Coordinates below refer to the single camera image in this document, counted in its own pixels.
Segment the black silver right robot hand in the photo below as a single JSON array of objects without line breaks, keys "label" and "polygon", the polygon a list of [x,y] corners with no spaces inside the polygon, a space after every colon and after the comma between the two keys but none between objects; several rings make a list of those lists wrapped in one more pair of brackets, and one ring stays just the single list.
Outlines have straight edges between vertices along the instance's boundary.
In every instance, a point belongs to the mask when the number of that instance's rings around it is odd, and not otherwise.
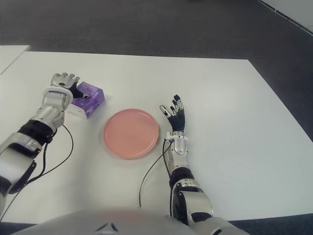
[{"label": "black silver right robot hand", "polygon": [[183,132],[185,129],[185,113],[182,99],[179,95],[175,95],[172,100],[173,106],[169,111],[164,105],[160,105],[159,109],[166,116],[172,127],[173,132]]}]

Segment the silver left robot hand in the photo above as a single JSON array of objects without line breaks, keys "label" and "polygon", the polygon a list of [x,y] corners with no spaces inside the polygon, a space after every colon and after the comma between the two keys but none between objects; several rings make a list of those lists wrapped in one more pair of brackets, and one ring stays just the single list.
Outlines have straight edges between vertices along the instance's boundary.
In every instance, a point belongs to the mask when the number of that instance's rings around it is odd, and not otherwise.
[{"label": "silver left robot hand", "polygon": [[66,72],[59,74],[56,73],[53,75],[51,80],[51,86],[62,87],[69,90],[73,98],[89,98],[90,94],[84,93],[77,88],[77,84],[80,80],[80,77],[75,76],[74,74],[67,74]]}]

